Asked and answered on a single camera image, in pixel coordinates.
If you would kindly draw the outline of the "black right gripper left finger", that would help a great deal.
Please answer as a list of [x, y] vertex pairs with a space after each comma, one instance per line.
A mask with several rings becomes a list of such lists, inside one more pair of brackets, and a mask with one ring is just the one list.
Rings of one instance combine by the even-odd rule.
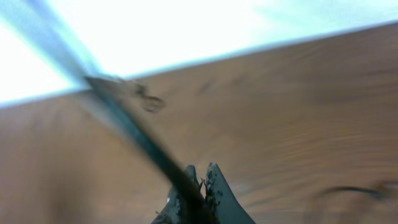
[[165, 207], [157, 213], [151, 224], [197, 224], [201, 217], [183, 199], [178, 190], [173, 186], [167, 197]]

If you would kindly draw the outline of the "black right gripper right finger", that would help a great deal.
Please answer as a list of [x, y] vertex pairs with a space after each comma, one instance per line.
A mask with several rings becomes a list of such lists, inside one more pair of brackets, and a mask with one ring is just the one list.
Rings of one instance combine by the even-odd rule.
[[255, 224], [239, 204], [216, 163], [209, 163], [206, 172], [206, 204], [219, 224]]

